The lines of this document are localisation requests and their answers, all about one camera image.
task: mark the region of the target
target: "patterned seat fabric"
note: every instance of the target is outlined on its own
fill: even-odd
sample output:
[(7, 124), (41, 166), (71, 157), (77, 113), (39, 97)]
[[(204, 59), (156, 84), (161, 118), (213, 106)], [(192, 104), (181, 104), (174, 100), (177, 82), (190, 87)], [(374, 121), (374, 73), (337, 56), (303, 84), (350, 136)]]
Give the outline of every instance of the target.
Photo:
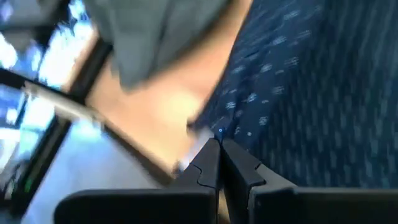
[(254, 0), (193, 128), (301, 186), (398, 187), (398, 1)]

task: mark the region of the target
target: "blue patterned upholstery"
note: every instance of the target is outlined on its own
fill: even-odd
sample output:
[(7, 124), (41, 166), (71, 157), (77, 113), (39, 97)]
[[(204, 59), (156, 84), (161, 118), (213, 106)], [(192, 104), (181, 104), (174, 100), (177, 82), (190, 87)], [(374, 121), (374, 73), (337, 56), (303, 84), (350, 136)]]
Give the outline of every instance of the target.
[(396, 0), (254, 0), (193, 128), (297, 185), (398, 187), (396, 18)]

